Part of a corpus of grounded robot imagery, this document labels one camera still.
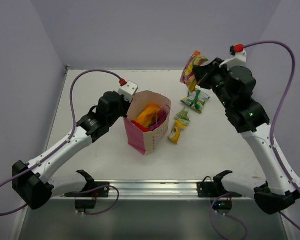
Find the green snack bag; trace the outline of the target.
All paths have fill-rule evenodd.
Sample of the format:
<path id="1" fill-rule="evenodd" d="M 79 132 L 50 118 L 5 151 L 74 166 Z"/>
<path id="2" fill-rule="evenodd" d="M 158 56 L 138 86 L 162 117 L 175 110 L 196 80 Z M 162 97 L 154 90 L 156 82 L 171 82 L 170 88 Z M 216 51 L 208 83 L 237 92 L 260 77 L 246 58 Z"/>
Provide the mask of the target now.
<path id="1" fill-rule="evenodd" d="M 180 102 L 191 108 L 196 113 L 202 114 L 203 108 L 209 99 L 209 95 L 202 90 L 195 88 L 193 92 L 189 91 L 187 97 L 181 99 Z"/>

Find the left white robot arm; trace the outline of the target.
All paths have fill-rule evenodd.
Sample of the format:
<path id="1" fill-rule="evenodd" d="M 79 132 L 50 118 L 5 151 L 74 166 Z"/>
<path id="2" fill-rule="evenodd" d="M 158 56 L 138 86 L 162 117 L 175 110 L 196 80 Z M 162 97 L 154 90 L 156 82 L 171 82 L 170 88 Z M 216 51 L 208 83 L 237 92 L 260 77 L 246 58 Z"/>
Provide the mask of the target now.
<path id="1" fill-rule="evenodd" d="M 67 180 L 58 181 L 52 177 L 73 156 L 107 134 L 119 118 L 126 117 L 134 96 L 133 92 L 123 90 L 106 92 L 60 142 L 27 163 L 16 162 L 12 166 L 14 191 L 32 210 L 41 208 L 58 195 L 91 195 L 94 179 L 84 170 L 78 170 Z"/>

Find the colourful candy bag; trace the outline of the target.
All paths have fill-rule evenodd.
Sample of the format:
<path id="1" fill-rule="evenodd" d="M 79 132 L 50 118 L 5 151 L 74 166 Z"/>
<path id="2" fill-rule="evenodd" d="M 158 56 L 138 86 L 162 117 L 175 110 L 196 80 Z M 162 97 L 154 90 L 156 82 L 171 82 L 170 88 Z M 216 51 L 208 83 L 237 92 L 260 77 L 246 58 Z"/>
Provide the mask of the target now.
<path id="1" fill-rule="evenodd" d="M 208 59 L 201 55 L 200 51 L 195 51 L 187 61 L 183 72 L 180 77 L 180 82 L 185 84 L 188 91 L 192 93 L 197 85 L 197 80 L 194 74 L 194 68 L 200 67 L 203 63 L 207 62 Z"/>

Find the yellow snack pack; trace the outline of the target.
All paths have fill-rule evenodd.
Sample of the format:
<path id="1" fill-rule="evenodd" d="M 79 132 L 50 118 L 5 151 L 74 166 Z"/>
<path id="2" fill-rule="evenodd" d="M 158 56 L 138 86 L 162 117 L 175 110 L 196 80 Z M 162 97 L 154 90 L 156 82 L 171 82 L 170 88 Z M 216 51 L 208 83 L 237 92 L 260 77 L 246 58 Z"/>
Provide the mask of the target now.
<path id="1" fill-rule="evenodd" d="M 177 145 L 180 135 L 181 135 L 181 131 L 185 130 L 187 128 L 186 125 L 182 124 L 179 120 L 176 120 L 170 135 L 167 137 L 173 144 Z"/>

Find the orange snack bag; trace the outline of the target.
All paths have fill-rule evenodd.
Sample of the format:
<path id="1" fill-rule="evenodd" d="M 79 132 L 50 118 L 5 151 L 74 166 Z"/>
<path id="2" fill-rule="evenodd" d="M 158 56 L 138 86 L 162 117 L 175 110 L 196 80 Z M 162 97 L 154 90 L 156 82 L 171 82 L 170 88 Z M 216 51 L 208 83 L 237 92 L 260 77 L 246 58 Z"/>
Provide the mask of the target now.
<path id="1" fill-rule="evenodd" d="M 153 117 L 155 117 L 159 109 L 160 108 L 156 104 L 151 103 L 137 118 L 134 119 L 134 121 L 147 128 L 153 124 Z"/>

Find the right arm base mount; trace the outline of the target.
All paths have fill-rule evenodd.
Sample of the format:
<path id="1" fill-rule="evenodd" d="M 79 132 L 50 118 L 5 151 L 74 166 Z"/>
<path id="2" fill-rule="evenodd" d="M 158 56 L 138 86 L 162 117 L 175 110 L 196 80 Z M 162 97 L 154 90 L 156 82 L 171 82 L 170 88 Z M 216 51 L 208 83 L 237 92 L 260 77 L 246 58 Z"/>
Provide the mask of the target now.
<path id="1" fill-rule="evenodd" d="M 206 176 L 202 181 L 196 183 L 196 190 L 199 198 L 217 198 L 229 193 L 225 190 L 222 179 L 232 174 L 231 170 L 224 170 L 213 178 Z"/>

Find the pink and tan paper bag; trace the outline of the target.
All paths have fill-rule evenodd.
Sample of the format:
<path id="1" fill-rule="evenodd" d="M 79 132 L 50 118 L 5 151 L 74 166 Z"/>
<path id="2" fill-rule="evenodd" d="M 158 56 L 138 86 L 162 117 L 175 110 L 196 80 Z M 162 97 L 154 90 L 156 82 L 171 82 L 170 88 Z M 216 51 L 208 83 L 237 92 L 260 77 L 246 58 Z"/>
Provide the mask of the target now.
<path id="1" fill-rule="evenodd" d="M 137 93 L 124 119 L 128 144 L 142 155 L 152 153 L 168 131 L 171 105 L 159 93 Z"/>

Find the magenta snack pack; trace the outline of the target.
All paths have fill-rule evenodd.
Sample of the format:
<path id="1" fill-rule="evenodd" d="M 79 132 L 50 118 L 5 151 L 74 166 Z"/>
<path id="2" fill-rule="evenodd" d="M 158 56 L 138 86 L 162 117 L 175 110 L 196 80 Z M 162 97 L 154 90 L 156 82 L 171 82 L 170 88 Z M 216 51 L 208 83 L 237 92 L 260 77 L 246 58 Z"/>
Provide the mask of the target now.
<path id="1" fill-rule="evenodd" d="M 165 110 L 160 110 L 159 112 L 157 112 L 156 115 L 154 116 L 154 124 L 152 124 L 148 128 L 148 130 L 152 132 L 157 128 L 159 128 L 165 122 L 166 117 L 167 117 L 167 112 Z"/>

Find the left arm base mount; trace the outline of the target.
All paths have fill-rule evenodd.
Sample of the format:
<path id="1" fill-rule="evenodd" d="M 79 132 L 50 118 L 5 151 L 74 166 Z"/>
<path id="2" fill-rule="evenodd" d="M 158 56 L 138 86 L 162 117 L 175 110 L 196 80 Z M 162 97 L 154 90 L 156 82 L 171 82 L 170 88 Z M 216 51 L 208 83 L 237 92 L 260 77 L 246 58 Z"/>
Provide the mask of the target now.
<path id="1" fill-rule="evenodd" d="M 88 182 L 82 191 L 66 193 L 65 197 L 72 198 L 107 198 L 109 195 L 110 183 L 107 181 Z"/>

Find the small green snack packet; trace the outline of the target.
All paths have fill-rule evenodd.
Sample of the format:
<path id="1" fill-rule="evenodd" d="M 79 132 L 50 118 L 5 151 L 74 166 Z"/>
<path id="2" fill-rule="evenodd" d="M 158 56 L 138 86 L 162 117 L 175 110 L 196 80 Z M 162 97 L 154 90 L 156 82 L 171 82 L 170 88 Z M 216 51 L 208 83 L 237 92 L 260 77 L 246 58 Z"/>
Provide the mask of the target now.
<path id="1" fill-rule="evenodd" d="M 174 119 L 187 127 L 191 122 L 188 114 L 189 111 L 184 107 L 180 112 L 178 112 L 175 115 Z"/>

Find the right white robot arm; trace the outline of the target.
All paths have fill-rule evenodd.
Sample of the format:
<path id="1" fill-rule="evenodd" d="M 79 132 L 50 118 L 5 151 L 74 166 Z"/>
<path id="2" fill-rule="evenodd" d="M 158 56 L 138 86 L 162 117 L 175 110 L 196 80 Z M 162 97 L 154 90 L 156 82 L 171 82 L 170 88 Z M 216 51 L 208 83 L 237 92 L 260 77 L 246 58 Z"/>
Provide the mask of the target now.
<path id="1" fill-rule="evenodd" d="M 228 121 L 247 142 L 265 175 L 243 176 L 225 170 L 213 178 L 213 192 L 221 197 L 233 192 L 251 198 L 268 215 L 292 206 L 300 199 L 300 178 L 271 139 L 265 109 L 252 98 L 257 83 L 252 72 L 244 66 L 227 68 L 219 58 L 194 66 L 193 72 L 198 85 L 212 90 L 222 103 Z"/>

